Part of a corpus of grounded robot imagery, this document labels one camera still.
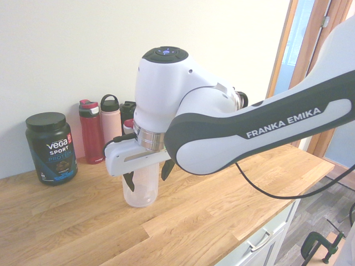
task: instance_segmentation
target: wooden countertop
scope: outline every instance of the wooden countertop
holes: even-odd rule
[[[0,180],[0,265],[214,265],[291,203],[254,190],[236,166],[209,176],[175,167],[151,206],[132,208],[105,163],[78,164],[57,187],[34,171]],[[333,168],[291,145],[240,166],[280,196],[303,194]]]

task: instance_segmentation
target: wooden door frame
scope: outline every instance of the wooden door frame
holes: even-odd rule
[[[324,40],[336,25],[340,24],[346,19],[351,3],[352,0],[332,0],[331,4],[328,6],[328,1],[315,1],[310,15],[310,21],[308,22],[308,26],[305,32],[305,37],[302,41],[302,46],[299,53],[300,56],[297,58],[295,71],[293,72],[289,89],[301,82],[311,71],[316,59],[318,58],[320,47],[322,46]],[[282,58],[286,49],[288,37],[290,35],[292,22],[295,17],[297,4],[298,0],[290,0],[286,21],[283,27],[281,40],[266,95],[267,98],[273,96],[275,93],[275,87],[281,69]],[[324,16],[330,16],[330,20],[328,26],[322,28],[320,31]],[[333,137],[334,131],[335,129],[331,129],[312,136],[307,152],[322,158]],[[294,141],[292,145],[299,147],[300,142],[301,140]]]

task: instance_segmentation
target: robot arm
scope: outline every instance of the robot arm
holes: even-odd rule
[[[148,51],[136,81],[136,136],[107,146],[108,172],[119,176],[171,158],[187,172],[206,175],[354,120],[354,45],[352,17],[328,36],[303,82],[243,109],[240,94],[186,51]]]
[[[210,88],[189,92],[165,134],[170,157],[185,171],[206,175],[354,120],[354,44],[352,17],[332,31],[303,82],[242,110],[223,111],[224,94]]]

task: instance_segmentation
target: cabinet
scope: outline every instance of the cabinet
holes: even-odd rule
[[[299,202],[290,204],[215,266],[273,266]]]

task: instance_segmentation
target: black bottle cap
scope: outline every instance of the black bottle cap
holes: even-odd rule
[[[125,101],[124,104],[121,104],[121,112],[124,113],[134,113],[134,110],[136,108],[136,102],[135,101]]]
[[[110,96],[112,96],[114,100],[106,100],[106,98]],[[120,109],[117,97],[112,94],[106,94],[105,96],[103,96],[103,98],[101,99],[100,107],[101,111],[104,112],[114,112]]]
[[[37,132],[58,130],[66,123],[65,115],[59,112],[43,112],[26,119],[27,128]]]

